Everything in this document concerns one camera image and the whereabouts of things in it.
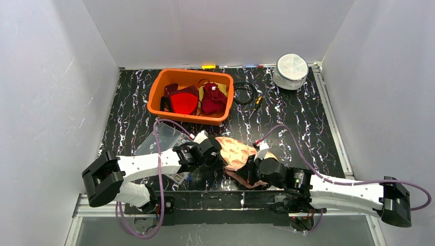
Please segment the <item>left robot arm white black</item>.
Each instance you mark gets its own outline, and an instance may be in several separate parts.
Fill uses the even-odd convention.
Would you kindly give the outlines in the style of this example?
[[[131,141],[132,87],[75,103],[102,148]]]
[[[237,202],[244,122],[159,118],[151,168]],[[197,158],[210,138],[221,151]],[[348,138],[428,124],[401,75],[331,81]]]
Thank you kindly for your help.
[[[156,203],[157,195],[152,187],[136,184],[135,180],[223,168],[227,162],[221,156],[221,149],[214,137],[206,137],[200,143],[186,142],[162,153],[117,156],[107,151],[82,172],[89,205],[96,208],[117,201],[143,210]]]

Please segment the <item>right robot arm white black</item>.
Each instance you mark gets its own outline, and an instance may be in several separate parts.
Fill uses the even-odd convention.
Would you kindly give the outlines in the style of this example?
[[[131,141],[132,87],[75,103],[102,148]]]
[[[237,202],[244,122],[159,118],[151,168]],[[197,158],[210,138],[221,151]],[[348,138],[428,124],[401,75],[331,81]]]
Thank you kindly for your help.
[[[254,159],[236,171],[249,185],[262,181],[283,189],[292,200],[312,209],[337,209],[364,213],[395,227],[411,227],[409,191],[397,179],[364,183],[324,175],[295,167],[286,167],[276,159]]]

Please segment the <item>peach print mesh laundry bag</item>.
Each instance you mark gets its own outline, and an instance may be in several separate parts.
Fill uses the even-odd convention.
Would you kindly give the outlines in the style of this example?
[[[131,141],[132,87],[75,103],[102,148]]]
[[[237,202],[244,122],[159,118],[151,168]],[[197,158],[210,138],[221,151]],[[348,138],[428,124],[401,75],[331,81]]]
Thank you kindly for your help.
[[[255,156],[256,150],[254,147],[245,145],[239,140],[230,137],[217,137],[216,139],[220,142],[222,146],[221,155],[227,163],[227,166],[224,167],[226,174],[228,174],[236,181],[238,181],[241,185],[249,189],[268,185],[264,183],[263,185],[251,187],[236,175],[236,171],[245,165],[248,157]],[[265,158],[268,157],[272,157],[277,160],[277,157],[269,151]]]

